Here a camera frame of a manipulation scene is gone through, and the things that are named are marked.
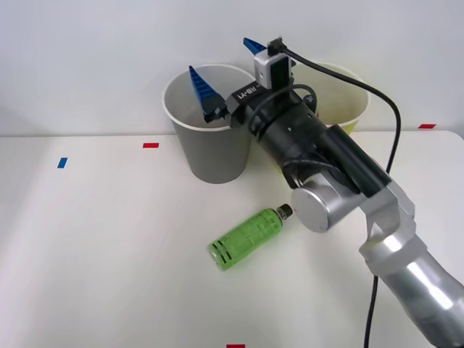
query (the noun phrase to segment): blue tape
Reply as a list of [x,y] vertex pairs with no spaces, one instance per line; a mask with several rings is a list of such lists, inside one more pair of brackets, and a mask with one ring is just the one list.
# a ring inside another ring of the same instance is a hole
[[61,157],[61,159],[59,160],[59,163],[58,163],[58,168],[59,169],[64,168],[65,165],[66,165],[66,161],[67,161],[67,157]]

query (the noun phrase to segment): yellow paper cup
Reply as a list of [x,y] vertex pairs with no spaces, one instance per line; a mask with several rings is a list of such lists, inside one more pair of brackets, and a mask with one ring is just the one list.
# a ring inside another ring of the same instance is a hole
[[[353,72],[331,63],[323,67],[364,82]],[[370,105],[370,94],[357,86],[340,81],[303,64],[291,69],[294,83],[303,83],[314,89],[318,98],[316,114],[325,125],[340,125],[350,134]],[[304,96],[305,92],[297,91]]]

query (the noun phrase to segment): bottle cap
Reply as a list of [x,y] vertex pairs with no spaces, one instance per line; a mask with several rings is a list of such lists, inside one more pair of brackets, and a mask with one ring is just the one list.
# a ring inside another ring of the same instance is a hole
[[277,210],[284,220],[288,219],[293,214],[293,209],[288,204],[281,205]]

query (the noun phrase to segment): green label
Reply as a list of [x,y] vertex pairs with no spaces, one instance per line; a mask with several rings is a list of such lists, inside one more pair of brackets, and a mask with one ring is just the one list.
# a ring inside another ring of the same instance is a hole
[[261,210],[212,242],[209,246],[210,254],[222,270],[227,270],[274,237],[281,229],[281,220],[274,210]]

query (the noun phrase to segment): metal cylinder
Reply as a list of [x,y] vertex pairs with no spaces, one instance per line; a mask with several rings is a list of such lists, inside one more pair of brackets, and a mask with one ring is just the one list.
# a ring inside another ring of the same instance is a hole
[[313,175],[291,194],[295,214],[314,232],[326,232],[364,200],[328,172]]

